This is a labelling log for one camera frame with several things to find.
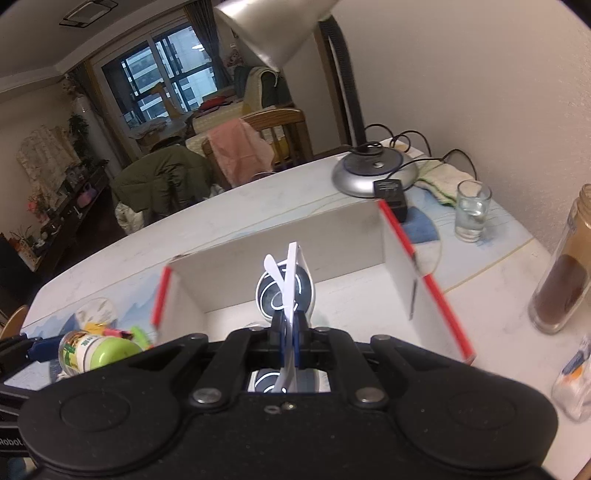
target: silver lamp shade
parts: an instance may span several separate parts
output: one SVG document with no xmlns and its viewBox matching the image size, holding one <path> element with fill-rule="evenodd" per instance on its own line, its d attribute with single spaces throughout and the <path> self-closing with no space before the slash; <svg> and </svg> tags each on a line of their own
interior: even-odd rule
<svg viewBox="0 0 591 480">
<path fill-rule="evenodd" d="M 270 68 L 279 71 L 339 0 L 227 0 L 217 14 Z"/>
</svg>

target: brown powder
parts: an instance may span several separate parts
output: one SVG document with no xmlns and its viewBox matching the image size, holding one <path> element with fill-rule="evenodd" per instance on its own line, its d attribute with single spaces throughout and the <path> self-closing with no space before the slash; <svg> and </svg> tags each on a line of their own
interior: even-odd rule
<svg viewBox="0 0 591 480">
<path fill-rule="evenodd" d="M 560 255 L 533 303 L 538 318 L 557 325 L 577 303 L 587 284 L 587 271 L 570 255 Z"/>
</svg>

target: air conditioner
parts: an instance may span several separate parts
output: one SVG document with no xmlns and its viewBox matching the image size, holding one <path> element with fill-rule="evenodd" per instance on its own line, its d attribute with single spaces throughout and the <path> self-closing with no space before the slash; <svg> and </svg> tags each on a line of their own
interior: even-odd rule
<svg viewBox="0 0 591 480">
<path fill-rule="evenodd" d="M 67 14 L 60 25 L 64 27 L 88 27 L 103 15 L 106 15 L 118 5 L 113 0 L 90 0 L 76 7 Z"/>
</svg>

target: black cable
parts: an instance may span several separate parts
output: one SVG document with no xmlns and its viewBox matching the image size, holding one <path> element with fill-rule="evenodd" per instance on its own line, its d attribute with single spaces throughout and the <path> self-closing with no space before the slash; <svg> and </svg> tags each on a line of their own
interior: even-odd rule
<svg viewBox="0 0 591 480">
<path fill-rule="evenodd" d="M 427 140 L 427 137 L 425 137 L 425 135 L 423 135 L 420 131 L 418 130 L 405 130 L 402 133 L 399 133 L 398 135 L 392 135 L 392 140 L 390 141 L 390 147 L 393 148 L 394 145 L 396 144 L 396 140 L 398 140 L 400 137 L 406 137 L 408 139 L 407 134 L 417 134 L 420 135 L 423 139 L 423 141 L 425 142 L 425 146 L 427 147 L 427 153 L 429 154 L 429 157 L 433 156 L 433 153 L 431 153 L 431 145 L 429 145 L 429 141 Z M 410 144 L 410 140 L 408 141 L 408 150 L 410 150 L 411 144 Z"/>
<path fill-rule="evenodd" d="M 345 145 L 349 147 L 349 151 L 360 157 L 378 157 L 382 154 L 384 146 L 380 142 L 366 142 L 359 145 L 358 147 L 352 147 L 351 145 Z M 369 147 L 375 147 L 377 150 L 369 150 Z"/>
<path fill-rule="evenodd" d="M 445 162 L 445 159 L 455 152 L 461 153 L 462 155 L 464 155 L 464 157 L 466 157 L 468 163 L 472 167 L 472 171 L 474 172 L 474 180 L 478 180 L 478 173 L 476 173 L 476 167 L 474 166 L 472 159 L 463 150 L 460 150 L 459 148 L 452 148 L 449 152 L 447 152 L 444 156 L 442 156 L 441 161 L 444 163 L 447 163 L 447 162 Z"/>
<path fill-rule="evenodd" d="M 387 127 L 384 124 L 369 124 L 367 127 L 365 127 L 365 131 L 367 131 L 369 128 L 372 127 L 380 127 L 383 128 L 384 130 L 386 130 L 386 132 L 388 132 L 390 134 L 390 138 L 392 138 L 394 136 L 394 134 L 392 133 L 392 131 L 390 130 L 389 127 Z"/>
<path fill-rule="evenodd" d="M 404 138 L 407 139 L 407 145 L 408 146 L 407 146 L 407 149 L 404 151 L 404 153 L 408 153 L 410 151 L 410 149 L 411 149 L 411 141 L 410 141 L 410 138 L 408 138 L 406 135 L 399 135 L 398 136 L 398 139 L 400 140 L 402 137 L 404 137 Z"/>
<path fill-rule="evenodd" d="M 464 155 L 464 157 L 466 157 L 466 159 L 468 160 L 468 162 L 470 162 L 470 166 L 472 167 L 472 170 L 474 172 L 474 180 L 478 180 L 478 174 L 476 173 L 476 167 L 474 166 L 474 163 L 472 162 L 472 159 L 468 156 L 468 154 L 466 152 L 464 152 L 463 150 L 460 150 L 459 148 L 453 148 L 452 150 L 450 150 L 449 152 L 447 152 L 444 156 L 442 156 L 441 158 L 415 158 L 414 160 L 411 160 L 410 162 L 405 163 L 404 165 L 402 165 L 400 168 L 390 172 L 388 174 L 388 176 L 386 177 L 386 179 L 389 179 L 392 175 L 394 175 L 396 172 L 402 170 L 404 167 L 411 165 L 413 163 L 417 163 L 420 161 L 429 161 L 429 160 L 439 160 L 442 164 L 447 163 L 446 159 L 452 155 L 453 153 L 458 152 L 461 153 L 462 155 Z"/>
<path fill-rule="evenodd" d="M 417 163 L 420 161 L 428 161 L 428 160 L 441 160 L 441 158 L 415 158 L 415 160 L 411 160 L 409 162 L 406 162 L 404 165 L 402 165 L 400 168 L 397 168 L 394 171 L 391 171 L 388 176 L 386 177 L 386 180 L 388 180 L 392 175 L 394 175 L 395 173 L 398 173 L 400 170 L 402 170 L 404 167 L 408 167 L 409 165 L 412 165 L 413 163 Z"/>
</svg>

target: black lamp arm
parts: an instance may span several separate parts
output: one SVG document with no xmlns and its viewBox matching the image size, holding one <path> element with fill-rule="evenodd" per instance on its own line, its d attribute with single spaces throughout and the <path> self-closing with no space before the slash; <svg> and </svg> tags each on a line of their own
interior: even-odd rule
<svg viewBox="0 0 591 480">
<path fill-rule="evenodd" d="M 363 145 L 367 143 L 365 122 L 363 121 L 363 113 L 361 112 L 361 104 L 359 103 L 359 95 L 355 86 L 353 66 L 351 65 L 351 57 L 349 56 L 349 48 L 347 47 L 345 36 L 332 15 L 327 20 L 319 22 L 319 25 L 322 34 L 330 39 L 335 50 L 356 145 Z"/>
</svg>

